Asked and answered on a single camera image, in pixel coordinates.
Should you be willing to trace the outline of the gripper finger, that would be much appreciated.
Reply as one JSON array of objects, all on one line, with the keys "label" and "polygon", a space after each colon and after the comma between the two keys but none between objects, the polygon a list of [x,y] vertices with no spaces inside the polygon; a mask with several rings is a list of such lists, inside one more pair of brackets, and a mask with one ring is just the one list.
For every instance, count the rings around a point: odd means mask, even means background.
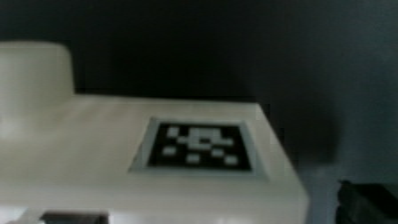
[{"label": "gripper finger", "polygon": [[398,184],[341,181],[336,224],[398,224]]}]

